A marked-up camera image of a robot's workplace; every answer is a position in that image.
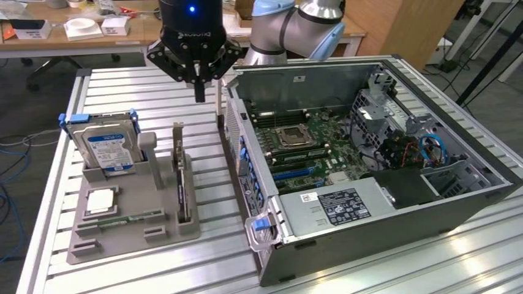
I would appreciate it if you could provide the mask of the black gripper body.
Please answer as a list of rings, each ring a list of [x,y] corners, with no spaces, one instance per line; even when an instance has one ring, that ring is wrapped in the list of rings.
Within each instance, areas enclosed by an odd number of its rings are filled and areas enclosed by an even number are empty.
[[[184,80],[205,83],[212,79],[211,63],[227,40],[223,2],[208,0],[160,1],[160,39],[185,66]]]

